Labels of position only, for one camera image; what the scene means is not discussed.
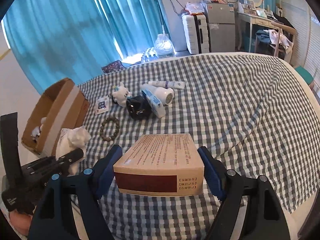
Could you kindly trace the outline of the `person left hand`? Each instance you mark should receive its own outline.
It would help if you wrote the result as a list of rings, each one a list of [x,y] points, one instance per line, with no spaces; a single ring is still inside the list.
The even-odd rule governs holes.
[[[22,235],[27,236],[29,233],[32,216],[19,213],[17,210],[14,210],[9,213],[9,218],[12,226]]]

